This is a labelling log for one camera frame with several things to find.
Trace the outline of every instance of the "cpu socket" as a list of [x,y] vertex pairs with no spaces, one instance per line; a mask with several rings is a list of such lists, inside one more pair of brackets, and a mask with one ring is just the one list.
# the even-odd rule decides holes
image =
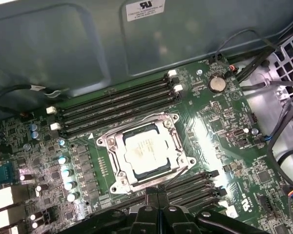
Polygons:
[[116,127],[97,139],[106,147],[116,182],[112,194],[130,194],[187,172],[196,159],[187,157],[175,128],[177,114],[153,114]]

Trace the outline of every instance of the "capacitor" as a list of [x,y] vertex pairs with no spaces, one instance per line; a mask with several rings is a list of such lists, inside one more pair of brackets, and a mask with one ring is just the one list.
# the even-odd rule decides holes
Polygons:
[[26,151],[29,151],[31,149],[31,145],[28,144],[28,143],[27,144],[24,144],[23,145],[23,149],[26,150]]
[[31,138],[35,140],[41,140],[41,135],[39,134],[39,132],[34,131],[31,133]]
[[251,133],[252,135],[257,135],[259,134],[259,130],[257,128],[252,128]]
[[61,157],[59,157],[58,162],[59,162],[59,164],[62,164],[63,165],[63,164],[68,163],[69,162],[69,159],[68,159],[68,157],[61,156]]
[[38,219],[31,226],[33,227],[33,229],[36,229],[36,228],[40,227],[43,224],[44,224],[44,220],[43,219]]
[[37,192],[41,192],[41,191],[43,191],[43,190],[47,190],[48,187],[49,187],[49,186],[48,186],[47,184],[37,185],[37,187],[36,187],[36,191],[37,191]]
[[38,211],[30,216],[30,220],[34,221],[38,218],[41,218],[42,216],[43,216],[43,213],[41,211]]
[[65,145],[65,140],[63,140],[63,139],[59,140],[59,145],[64,146]]
[[72,194],[69,194],[69,195],[67,195],[67,201],[69,201],[69,202],[73,202],[73,201],[75,201],[78,197],[79,197],[79,194],[78,194],[78,193],[72,193]]
[[244,129],[243,129],[243,132],[244,132],[244,133],[249,133],[250,130],[249,130],[248,128],[244,128]]
[[29,126],[30,130],[32,132],[35,132],[35,131],[39,131],[39,126],[37,124],[34,124],[32,123],[30,126]]
[[65,188],[65,190],[69,191],[69,190],[75,188],[76,184],[77,183],[75,181],[67,182],[64,184],[64,188]]
[[221,75],[213,75],[209,78],[208,88],[215,94],[224,91],[226,86],[226,80]]
[[33,179],[33,176],[31,174],[25,174],[20,176],[20,181],[26,181]]
[[63,178],[70,177],[74,174],[73,170],[64,170],[61,172]]

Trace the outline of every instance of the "label sticker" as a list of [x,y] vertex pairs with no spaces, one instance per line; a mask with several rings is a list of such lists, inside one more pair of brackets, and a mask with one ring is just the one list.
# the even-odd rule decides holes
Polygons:
[[146,0],[126,5],[127,21],[138,20],[164,12],[165,0]]

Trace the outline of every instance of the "gray metal panel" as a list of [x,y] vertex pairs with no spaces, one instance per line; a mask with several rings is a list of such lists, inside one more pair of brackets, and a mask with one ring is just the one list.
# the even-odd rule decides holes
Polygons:
[[[256,27],[269,37],[293,20],[293,0],[166,0],[163,13],[127,22],[133,2],[0,5],[0,88],[29,82],[76,96],[206,57],[240,29]],[[226,55],[262,45],[246,33],[228,44]],[[41,96],[15,92],[3,102],[30,108]]]

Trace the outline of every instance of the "motherboard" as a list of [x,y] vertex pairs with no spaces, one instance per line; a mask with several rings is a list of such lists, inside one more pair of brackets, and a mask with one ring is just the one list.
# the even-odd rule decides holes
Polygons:
[[263,136],[234,73],[211,60],[1,120],[0,190],[28,191],[25,215],[7,226],[58,233],[143,204],[146,187],[181,174],[167,188],[171,204],[291,234]]

